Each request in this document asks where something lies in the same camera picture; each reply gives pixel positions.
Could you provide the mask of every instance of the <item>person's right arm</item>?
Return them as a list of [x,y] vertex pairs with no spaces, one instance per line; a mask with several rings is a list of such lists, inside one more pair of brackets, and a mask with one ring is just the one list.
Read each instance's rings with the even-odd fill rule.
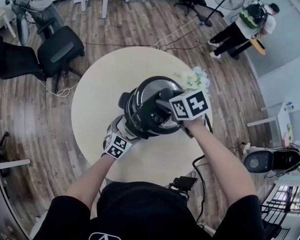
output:
[[247,169],[207,130],[201,118],[184,121],[184,125],[190,130],[205,154],[229,207],[244,197],[256,195],[254,183]]

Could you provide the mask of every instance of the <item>white shoe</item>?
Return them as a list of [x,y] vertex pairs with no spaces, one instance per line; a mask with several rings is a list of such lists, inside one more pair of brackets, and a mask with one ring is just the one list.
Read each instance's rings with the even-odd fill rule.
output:
[[212,58],[216,58],[216,59],[220,59],[220,58],[221,58],[221,54],[219,54],[219,55],[217,56],[217,55],[215,55],[215,52],[214,52],[214,51],[210,52],[210,56],[211,56]]
[[210,42],[210,41],[208,41],[208,45],[214,46],[214,47],[219,47],[220,46],[218,43],[213,43],[213,42]]
[[250,142],[248,142],[247,144],[245,144],[245,146],[243,148],[243,151],[242,151],[242,153],[243,153],[244,156],[249,153],[250,147],[251,147],[251,143]]

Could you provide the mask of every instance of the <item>black pants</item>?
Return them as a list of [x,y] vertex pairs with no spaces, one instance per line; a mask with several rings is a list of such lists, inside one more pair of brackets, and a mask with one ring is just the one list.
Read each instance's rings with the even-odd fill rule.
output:
[[210,40],[210,42],[214,44],[221,43],[222,41],[224,41],[224,43],[214,50],[214,54],[217,56],[231,48],[244,44],[248,39],[245,38],[234,22]]

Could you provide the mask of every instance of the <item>black cap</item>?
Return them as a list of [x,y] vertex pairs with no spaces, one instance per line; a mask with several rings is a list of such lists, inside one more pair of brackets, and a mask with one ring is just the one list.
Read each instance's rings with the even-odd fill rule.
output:
[[276,3],[272,3],[272,4],[270,4],[270,8],[276,13],[276,14],[278,14],[279,12],[280,12],[280,8],[279,8],[279,6],[276,4]]

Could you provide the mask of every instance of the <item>fan base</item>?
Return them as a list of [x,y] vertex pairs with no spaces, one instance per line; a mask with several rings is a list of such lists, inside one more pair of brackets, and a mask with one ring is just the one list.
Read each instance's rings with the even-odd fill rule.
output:
[[200,20],[201,22],[204,23],[205,26],[207,26],[207,27],[209,27],[209,28],[211,28],[211,27],[213,26],[211,20],[210,20],[210,19],[207,19],[206,16],[199,15],[198,18],[199,18],[199,20]]

